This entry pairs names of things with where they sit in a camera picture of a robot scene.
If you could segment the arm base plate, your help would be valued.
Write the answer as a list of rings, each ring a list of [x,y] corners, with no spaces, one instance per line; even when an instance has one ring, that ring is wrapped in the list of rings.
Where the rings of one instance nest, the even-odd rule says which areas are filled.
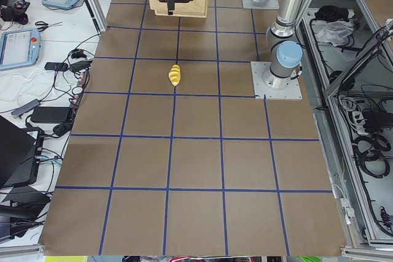
[[[278,78],[270,71],[270,62],[252,61],[251,73],[255,99],[302,100],[296,70],[290,77]]]
[[[278,0],[242,0],[244,9],[278,10]]]

